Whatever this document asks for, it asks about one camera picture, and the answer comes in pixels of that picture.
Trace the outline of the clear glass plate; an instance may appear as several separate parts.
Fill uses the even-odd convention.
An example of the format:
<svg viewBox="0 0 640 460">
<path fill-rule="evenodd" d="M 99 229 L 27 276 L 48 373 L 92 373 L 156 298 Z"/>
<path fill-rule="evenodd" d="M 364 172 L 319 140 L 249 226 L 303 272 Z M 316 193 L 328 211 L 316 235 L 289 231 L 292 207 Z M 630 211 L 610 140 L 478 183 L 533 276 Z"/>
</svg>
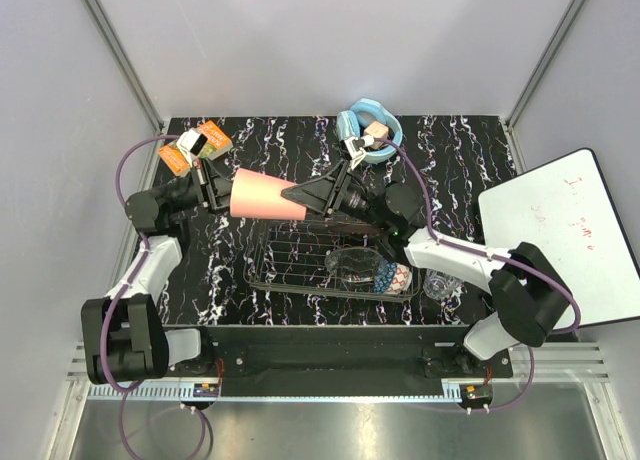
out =
<svg viewBox="0 0 640 460">
<path fill-rule="evenodd" d="M 328 253 L 324 265 L 333 278 L 347 285 L 373 284 L 382 259 L 381 254 L 368 247 L 345 247 Z"/>
</svg>

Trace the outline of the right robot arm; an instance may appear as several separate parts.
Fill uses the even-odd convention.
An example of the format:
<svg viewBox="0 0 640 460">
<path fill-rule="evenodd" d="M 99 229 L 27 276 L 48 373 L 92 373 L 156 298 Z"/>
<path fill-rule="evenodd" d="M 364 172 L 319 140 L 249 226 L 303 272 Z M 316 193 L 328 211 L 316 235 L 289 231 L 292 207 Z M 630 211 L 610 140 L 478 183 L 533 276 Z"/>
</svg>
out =
<svg viewBox="0 0 640 460">
<path fill-rule="evenodd" d="M 512 249 L 487 246 L 435 232 L 422 214 L 425 200 L 410 186 L 392 182 L 367 192 L 346 163 L 282 190 L 283 199 L 325 217 L 344 213 L 381 230 L 381 252 L 390 260 L 435 270 L 489 295 L 493 312 L 470 327 L 454 364 L 466 376 L 486 369 L 498 352 L 523 344 L 539 347 L 576 302 L 542 251 L 527 242 Z"/>
</svg>

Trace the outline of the blue triangle patterned bowl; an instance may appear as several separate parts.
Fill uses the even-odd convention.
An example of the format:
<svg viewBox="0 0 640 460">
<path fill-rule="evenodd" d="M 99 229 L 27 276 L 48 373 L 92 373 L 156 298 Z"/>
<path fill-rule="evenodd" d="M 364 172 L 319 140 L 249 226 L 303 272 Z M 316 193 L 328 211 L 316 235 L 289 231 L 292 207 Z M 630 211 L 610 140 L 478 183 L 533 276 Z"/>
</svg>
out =
<svg viewBox="0 0 640 460">
<path fill-rule="evenodd" d="M 396 277 L 398 264 L 386 259 L 382 259 L 375 271 L 373 292 L 375 294 L 385 294 L 390 288 L 392 281 Z"/>
</svg>

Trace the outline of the grey wire dish rack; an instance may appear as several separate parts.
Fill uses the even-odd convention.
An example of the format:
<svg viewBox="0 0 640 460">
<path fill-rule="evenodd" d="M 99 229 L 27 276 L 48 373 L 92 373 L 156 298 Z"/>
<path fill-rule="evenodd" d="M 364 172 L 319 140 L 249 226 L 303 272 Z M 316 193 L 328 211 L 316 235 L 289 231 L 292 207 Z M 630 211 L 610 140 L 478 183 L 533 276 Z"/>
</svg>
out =
<svg viewBox="0 0 640 460">
<path fill-rule="evenodd" d="M 247 283 L 263 291 L 400 303 L 419 293 L 422 275 L 414 267 L 409 267 L 411 285 L 399 295 L 375 294 L 373 284 L 347 285 L 333 278 L 324 265 L 328 253 L 368 247 L 382 255 L 381 235 L 334 234 L 321 231 L 322 222 L 330 221 L 257 222 L 245 251 Z"/>
</svg>

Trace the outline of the orange patterned white bowl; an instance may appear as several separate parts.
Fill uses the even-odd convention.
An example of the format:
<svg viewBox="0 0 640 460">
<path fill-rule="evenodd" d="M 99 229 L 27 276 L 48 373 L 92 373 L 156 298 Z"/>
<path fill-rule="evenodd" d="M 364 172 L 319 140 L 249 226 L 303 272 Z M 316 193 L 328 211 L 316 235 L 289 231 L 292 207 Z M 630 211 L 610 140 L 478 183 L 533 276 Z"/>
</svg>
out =
<svg viewBox="0 0 640 460">
<path fill-rule="evenodd" d="M 405 265 L 397 264 L 394 277 L 392 278 L 386 293 L 389 295 L 399 295 L 409 288 L 411 281 L 411 269 Z"/>
</svg>

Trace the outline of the pink plastic cup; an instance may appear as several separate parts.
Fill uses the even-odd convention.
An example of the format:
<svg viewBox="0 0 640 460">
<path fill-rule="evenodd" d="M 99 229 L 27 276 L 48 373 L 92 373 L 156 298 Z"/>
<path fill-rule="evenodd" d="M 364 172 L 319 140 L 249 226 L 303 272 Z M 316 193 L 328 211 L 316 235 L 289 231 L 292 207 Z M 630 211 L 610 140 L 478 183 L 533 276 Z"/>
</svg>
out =
<svg viewBox="0 0 640 460">
<path fill-rule="evenodd" d="M 282 196 L 295 183 L 239 168 L 232 182 L 230 215 L 235 218 L 304 220 L 307 209 Z"/>
</svg>

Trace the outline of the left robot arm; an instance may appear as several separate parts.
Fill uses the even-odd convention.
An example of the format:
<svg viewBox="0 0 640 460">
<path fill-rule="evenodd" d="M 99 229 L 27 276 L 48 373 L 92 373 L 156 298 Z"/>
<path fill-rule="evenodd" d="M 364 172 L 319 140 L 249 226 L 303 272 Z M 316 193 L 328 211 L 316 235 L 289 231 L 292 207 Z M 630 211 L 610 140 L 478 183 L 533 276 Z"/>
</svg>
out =
<svg viewBox="0 0 640 460">
<path fill-rule="evenodd" d="M 157 303 L 171 273 L 189 247 L 185 211 L 202 207 L 213 214 L 230 206 L 232 183 L 209 160 L 166 184 L 130 195 L 123 203 L 140 237 L 124 276 L 101 298 L 81 308 L 86 370 L 97 385 L 124 389 L 159 379 L 181 363 L 196 376 L 215 366 L 216 352 L 197 328 L 166 330 Z"/>
</svg>

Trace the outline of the red floral plate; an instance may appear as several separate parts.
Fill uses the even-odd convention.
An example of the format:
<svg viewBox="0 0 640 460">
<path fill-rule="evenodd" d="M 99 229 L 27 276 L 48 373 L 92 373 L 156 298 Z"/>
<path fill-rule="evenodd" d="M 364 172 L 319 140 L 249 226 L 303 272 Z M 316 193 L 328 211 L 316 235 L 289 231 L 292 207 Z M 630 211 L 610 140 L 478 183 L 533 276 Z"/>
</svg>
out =
<svg viewBox="0 0 640 460">
<path fill-rule="evenodd" d="M 384 233 L 384 229 L 381 227 L 351 221 L 322 222 L 320 230 L 343 235 L 379 236 Z"/>
</svg>

